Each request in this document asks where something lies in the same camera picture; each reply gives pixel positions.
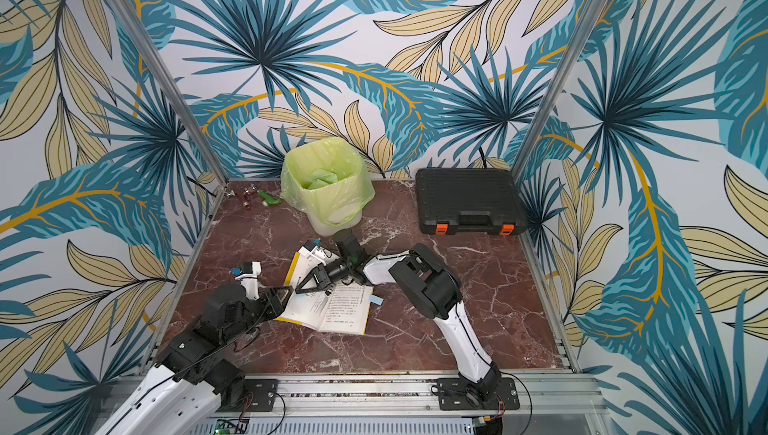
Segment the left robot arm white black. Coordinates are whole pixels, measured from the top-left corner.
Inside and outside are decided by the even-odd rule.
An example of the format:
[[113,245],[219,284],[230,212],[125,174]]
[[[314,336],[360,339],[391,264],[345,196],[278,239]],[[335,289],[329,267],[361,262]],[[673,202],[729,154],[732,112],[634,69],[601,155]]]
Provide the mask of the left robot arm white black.
[[158,355],[99,434],[186,434],[243,394],[245,374],[224,351],[241,336],[280,317],[293,288],[265,288],[252,296],[242,283],[216,288],[201,314]]

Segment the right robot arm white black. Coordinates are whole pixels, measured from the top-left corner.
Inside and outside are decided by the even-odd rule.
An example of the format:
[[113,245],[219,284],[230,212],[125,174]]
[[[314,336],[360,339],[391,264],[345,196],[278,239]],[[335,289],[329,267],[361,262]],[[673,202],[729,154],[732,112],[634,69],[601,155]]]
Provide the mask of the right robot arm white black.
[[324,293],[342,281],[373,287],[397,285],[424,317],[434,321],[458,368],[457,388],[438,389],[473,409],[496,399],[501,371],[482,348],[466,313],[459,279],[442,258],[423,244],[393,254],[370,254],[346,229],[333,236],[337,251],[315,242],[295,254],[286,282],[299,294]]

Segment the yellow children's book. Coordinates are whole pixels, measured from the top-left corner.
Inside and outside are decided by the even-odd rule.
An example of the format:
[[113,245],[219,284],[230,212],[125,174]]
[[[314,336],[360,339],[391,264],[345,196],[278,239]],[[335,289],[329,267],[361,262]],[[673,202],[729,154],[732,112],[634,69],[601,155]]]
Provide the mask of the yellow children's book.
[[[297,252],[292,260],[285,284],[295,288],[308,272],[319,265],[301,257]],[[373,288],[352,282],[335,283],[330,294],[323,292],[292,294],[278,321],[301,325],[318,332],[364,335]]]

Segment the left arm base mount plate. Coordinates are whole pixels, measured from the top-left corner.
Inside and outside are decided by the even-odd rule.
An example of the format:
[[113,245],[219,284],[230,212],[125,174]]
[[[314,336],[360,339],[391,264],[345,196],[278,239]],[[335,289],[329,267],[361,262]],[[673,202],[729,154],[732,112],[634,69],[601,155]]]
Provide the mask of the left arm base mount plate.
[[245,378],[227,389],[219,413],[262,413],[273,409],[278,379]]

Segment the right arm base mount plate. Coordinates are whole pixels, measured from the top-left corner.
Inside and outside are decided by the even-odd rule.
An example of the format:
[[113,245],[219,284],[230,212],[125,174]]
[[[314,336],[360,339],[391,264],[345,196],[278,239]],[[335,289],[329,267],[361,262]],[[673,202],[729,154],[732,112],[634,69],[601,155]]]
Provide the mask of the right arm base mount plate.
[[501,378],[496,388],[486,395],[463,378],[440,378],[431,387],[441,411],[518,410],[520,400],[514,381]]

